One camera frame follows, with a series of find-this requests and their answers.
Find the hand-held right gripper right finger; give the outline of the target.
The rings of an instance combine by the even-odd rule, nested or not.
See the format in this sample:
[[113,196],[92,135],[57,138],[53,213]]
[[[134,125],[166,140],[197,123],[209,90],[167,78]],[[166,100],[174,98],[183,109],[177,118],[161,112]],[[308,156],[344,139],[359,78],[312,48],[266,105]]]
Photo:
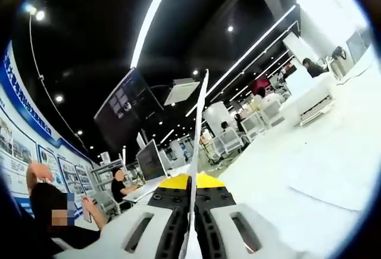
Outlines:
[[205,173],[197,175],[195,232],[203,258],[298,257],[269,221]]

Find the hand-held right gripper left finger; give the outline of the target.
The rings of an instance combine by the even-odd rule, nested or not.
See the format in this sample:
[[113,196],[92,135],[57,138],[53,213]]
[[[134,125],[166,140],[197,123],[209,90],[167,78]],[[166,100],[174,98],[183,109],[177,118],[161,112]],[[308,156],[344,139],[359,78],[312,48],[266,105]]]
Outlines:
[[96,242],[55,258],[185,258],[190,186],[186,174],[165,180],[147,204],[135,204],[107,223]]

